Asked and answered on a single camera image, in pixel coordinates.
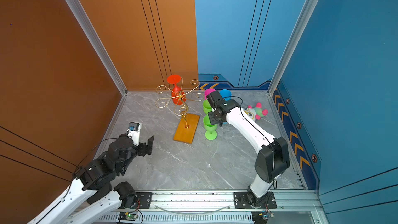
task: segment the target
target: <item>wooden board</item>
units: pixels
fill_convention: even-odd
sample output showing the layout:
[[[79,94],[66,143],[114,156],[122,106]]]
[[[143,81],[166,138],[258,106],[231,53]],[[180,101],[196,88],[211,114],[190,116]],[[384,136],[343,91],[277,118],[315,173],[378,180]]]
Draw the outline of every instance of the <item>wooden board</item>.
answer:
[[[190,113],[187,113],[187,115],[187,123],[189,128],[185,128],[185,121],[181,119],[180,123],[178,124],[176,133],[174,134],[173,140],[191,144],[196,132],[196,127],[198,126],[200,116]]]

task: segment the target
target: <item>green cup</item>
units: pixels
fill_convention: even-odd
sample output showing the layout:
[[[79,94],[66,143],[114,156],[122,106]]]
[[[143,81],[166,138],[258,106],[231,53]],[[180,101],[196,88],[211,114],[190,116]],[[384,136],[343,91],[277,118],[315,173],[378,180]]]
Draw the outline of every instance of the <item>green cup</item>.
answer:
[[[217,132],[216,132],[217,125],[216,124],[215,125],[211,125],[210,124],[210,119],[209,119],[208,115],[206,115],[203,118],[203,124],[204,124],[205,129],[206,129],[205,137],[208,140],[214,140],[217,137]]]
[[[213,111],[208,100],[203,101],[203,111],[205,112],[205,114],[208,114],[208,112]]]

